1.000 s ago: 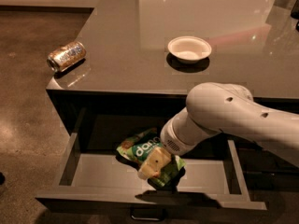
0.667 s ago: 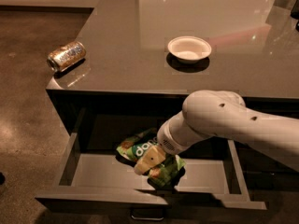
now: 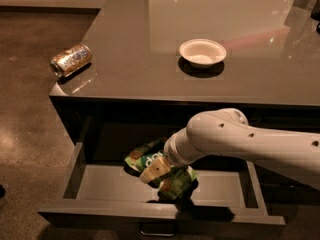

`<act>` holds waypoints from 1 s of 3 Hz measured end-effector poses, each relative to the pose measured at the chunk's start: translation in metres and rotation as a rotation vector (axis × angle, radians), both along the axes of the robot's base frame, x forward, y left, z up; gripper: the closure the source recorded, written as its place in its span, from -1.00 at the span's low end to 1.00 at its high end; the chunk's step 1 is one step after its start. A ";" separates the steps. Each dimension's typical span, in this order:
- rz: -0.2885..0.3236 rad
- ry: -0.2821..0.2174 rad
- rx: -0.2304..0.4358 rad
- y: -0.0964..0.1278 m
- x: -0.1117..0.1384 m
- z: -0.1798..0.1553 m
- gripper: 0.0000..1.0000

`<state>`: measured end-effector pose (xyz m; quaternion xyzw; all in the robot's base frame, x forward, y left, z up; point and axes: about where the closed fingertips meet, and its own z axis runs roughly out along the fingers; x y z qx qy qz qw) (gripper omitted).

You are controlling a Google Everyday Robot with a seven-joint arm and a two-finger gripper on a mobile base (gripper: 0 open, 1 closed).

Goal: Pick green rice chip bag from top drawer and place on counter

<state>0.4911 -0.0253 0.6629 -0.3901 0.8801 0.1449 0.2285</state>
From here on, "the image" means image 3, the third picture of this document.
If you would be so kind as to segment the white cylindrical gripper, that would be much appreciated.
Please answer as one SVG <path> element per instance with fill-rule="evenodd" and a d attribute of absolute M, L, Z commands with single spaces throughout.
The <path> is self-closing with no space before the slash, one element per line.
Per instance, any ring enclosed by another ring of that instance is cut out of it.
<path fill-rule="evenodd" d="M 164 145 L 164 153 L 167 158 L 157 156 L 153 159 L 147 159 L 146 168 L 140 175 L 140 180 L 143 183 L 149 183 L 168 174 L 171 170 L 170 164 L 175 167 L 184 167 L 204 156 L 203 153 L 192 146 L 185 128 L 168 138 Z"/>

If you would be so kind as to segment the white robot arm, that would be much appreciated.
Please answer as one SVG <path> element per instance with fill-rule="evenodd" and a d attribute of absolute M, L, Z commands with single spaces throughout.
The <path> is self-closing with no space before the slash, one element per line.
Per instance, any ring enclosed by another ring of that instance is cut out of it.
<path fill-rule="evenodd" d="M 320 135 L 256 128 L 234 108 L 194 115 L 164 145 L 164 156 L 141 174 L 149 183 L 170 168 L 218 155 L 250 161 L 279 175 L 320 190 Z"/>

